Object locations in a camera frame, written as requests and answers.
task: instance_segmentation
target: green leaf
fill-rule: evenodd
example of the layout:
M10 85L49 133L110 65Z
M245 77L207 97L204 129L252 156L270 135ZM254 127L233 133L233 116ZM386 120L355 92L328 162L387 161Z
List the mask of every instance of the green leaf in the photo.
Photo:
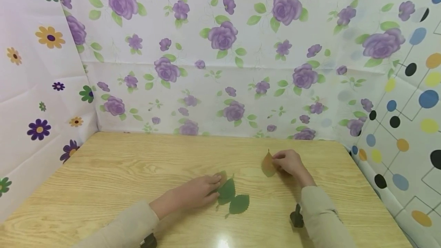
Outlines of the green leaf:
M254 10L258 13L266 13L266 7L263 3L254 4Z

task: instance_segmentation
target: orange dot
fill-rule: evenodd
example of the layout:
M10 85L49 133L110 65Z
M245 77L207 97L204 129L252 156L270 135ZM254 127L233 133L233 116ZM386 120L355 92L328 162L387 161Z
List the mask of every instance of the orange dot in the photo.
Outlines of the orange dot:
M431 54L426 60L426 66L429 69L437 68L441 64L441 54Z

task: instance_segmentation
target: yellow flower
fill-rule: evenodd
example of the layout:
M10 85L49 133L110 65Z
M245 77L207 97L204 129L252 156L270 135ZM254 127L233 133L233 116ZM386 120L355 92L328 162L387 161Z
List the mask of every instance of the yellow flower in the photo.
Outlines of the yellow flower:
M81 126L82 123L83 123L83 120L81 117L75 117L69 122L70 126L75 126L76 128Z
M55 29L50 26L47 29L40 26L40 32L35 32L35 35L40 38L38 42L46 44L50 49L54 48L54 46L61 48L61 45L66 43L64 39L61 38L63 34L56 32Z
M21 57L18 54L18 51L14 49L14 47L8 48L8 57L11 59L12 63L16 65L21 64Z

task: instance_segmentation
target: beige sleeve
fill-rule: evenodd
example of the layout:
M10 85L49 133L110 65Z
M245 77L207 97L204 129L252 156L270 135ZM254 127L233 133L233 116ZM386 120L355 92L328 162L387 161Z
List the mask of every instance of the beige sleeve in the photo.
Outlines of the beige sleeve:
M140 243L159 222L147 201L139 201L122 211L109 225L101 228L72 248L139 248Z
M302 189L301 214L315 248L355 248L330 197L319 187Z

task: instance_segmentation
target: table surface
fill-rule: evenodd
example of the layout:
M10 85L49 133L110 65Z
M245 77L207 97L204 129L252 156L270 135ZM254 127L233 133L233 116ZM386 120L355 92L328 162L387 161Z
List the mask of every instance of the table surface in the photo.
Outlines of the table surface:
M0 247L67 248L141 199L154 199L193 177L234 173L236 194L250 196L242 214L216 204L168 216L159 247L313 248L293 228L299 190L292 178L267 178L268 149L294 148L329 194L359 248L411 248L345 148L334 141L186 137L99 132L54 173L0 228Z

